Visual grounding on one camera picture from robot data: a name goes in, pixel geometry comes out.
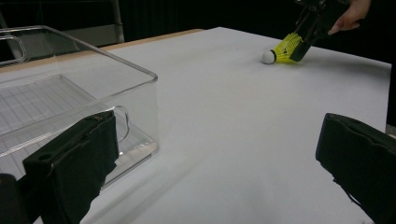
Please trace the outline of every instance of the white table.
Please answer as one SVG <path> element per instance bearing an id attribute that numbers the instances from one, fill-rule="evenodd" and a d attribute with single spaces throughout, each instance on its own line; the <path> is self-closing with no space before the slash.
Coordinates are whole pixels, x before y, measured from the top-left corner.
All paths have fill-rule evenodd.
<path id="1" fill-rule="evenodd" d="M 390 65 L 216 28 L 112 53 L 159 75 L 160 151 L 92 203 L 84 223 L 370 223 L 315 159 L 327 112 L 385 131 Z"/>

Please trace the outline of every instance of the finger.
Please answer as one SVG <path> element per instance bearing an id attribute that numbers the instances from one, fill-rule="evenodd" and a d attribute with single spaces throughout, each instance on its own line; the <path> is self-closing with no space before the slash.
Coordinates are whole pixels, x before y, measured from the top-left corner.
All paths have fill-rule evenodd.
<path id="1" fill-rule="evenodd" d="M 344 26 L 344 18 L 343 16 L 338 19 L 332 29 L 327 33 L 328 35 L 333 35 L 341 30 L 341 28 Z"/>
<path id="2" fill-rule="evenodd" d="M 345 24 L 342 28 L 341 28 L 341 30 L 342 31 L 347 31 L 347 30 L 354 30 L 354 29 L 356 29 L 356 28 L 358 28 L 358 27 L 360 27 L 361 25 L 357 22 L 357 21 L 355 21 L 355 22 L 352 22 L 352 23 L 349 23 L 349 24 Z"/>

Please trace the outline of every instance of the yellow shuttlecock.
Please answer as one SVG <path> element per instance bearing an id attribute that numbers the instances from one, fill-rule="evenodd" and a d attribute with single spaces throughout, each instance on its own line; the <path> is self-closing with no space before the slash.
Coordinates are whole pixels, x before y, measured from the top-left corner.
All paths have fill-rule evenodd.
<path id="1" fill-rule="evenodd" d="M 297 46 L 303 40 L 301 37 L 295 33 L 288 34 L 274 49 L 264 52 L 262 55 L 263 63 L 290 63 L 293 62 L 290 59 L 290 55 L 294 52 Z"/>

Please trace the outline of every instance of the hand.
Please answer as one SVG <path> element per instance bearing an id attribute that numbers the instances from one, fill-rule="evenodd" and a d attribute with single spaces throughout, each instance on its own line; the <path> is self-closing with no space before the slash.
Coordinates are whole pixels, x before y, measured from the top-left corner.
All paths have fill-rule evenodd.
<path id="1" fill-rule="evenodd" d="M 366 18 L 372 0 L 349 0 L 348 10 L 335 22 L 328 35 L 358 28 L 359 20 Z"/>

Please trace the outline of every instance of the black background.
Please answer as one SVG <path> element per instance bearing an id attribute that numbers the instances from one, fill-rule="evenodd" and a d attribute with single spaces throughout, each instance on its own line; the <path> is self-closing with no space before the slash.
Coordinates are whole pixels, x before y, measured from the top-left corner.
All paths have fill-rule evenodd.
<path id="1" fill-rule="evenodd" d="M 294 30 L 302 9 L 293 0 L 120 0 L 126 41 L 219 26 L 282 39 Z M 0 0 L 0 10 L 8 27 L 44 24 L 62 31 L 113 22 L 108 1 Z M 389 54 L 378 47 L 384 41 L 389 40 L 381 27 L 367 22 L 316 46 L 388 62 Z"/>

